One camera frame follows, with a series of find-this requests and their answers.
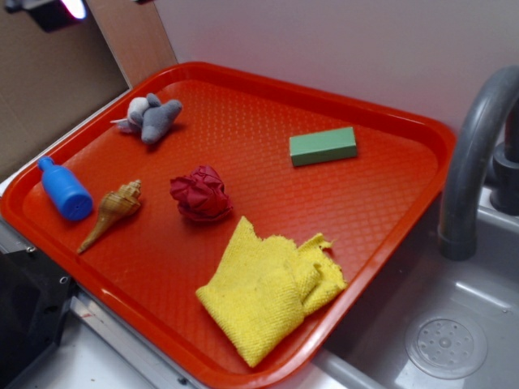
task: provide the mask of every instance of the yellow towel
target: yellow towel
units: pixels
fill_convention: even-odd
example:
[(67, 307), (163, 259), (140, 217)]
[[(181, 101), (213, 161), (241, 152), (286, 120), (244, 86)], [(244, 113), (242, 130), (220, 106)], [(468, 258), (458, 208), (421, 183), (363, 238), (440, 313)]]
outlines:
[(281, 236), (260, 239), (239, 221), (209, 283), (196, 296), (250, 367), (255, 367), (305, 316), (347, 286), (322, 249), (321, 233), (299, 248)]

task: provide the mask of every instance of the red fabric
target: red fabric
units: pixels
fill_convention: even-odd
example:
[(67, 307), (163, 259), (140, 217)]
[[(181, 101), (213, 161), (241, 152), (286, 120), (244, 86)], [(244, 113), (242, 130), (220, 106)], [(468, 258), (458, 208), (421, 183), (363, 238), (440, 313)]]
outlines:
[(190, 176), (174, 178), (169, 192), (178, 201), (178, 211), (191, 220), (219, 220), (233, 209), (224, 183), (211, 166), (199, 166)]

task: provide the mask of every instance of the sink basin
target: sink basin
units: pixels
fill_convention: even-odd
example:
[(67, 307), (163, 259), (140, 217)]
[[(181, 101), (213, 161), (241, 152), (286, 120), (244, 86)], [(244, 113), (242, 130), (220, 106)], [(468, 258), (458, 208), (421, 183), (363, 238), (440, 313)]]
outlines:
[(519, 220), (480, 207), (477, 254), (458, 262), (438, 251), (439, 211), (437, 200), (324, 348), (364, 387), (516, 387)]

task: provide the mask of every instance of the seashell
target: seashell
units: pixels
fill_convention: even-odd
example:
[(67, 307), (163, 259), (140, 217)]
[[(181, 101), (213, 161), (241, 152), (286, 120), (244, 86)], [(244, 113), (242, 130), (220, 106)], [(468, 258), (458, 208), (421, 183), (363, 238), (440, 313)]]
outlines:
[(99, 214), (93, 230), (81, 244), (78, 253), (83, 253), (112, 225), (125, 216), (133, 215), (140, 207), (140, 180), (122, 185), (117, 192), (105, 194), (99, 204)]

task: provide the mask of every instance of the gray stuffed animal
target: gray stuffed animal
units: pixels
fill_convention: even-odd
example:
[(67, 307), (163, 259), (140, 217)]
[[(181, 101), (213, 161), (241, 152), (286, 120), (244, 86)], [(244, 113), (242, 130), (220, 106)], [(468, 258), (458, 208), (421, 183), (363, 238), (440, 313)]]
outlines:
[(146, 144), (158, 142), (171, 128), (182, 111), (182, 103), (170, 100), (162, 104), (153, 93), (146, 97), (136, 97), (130, 103), (126, 119), (112, 121), (121, 132), (140, 134)]
[(149, 108), (141, 112), (130, 113), (130, 120), (142, 128), (141, 139), (146, 144), (158, 142), (171, 128), (171, 124), (182, 111), (182, 103), (170, 100), (165, 104), (153, 93), (146, 96)]

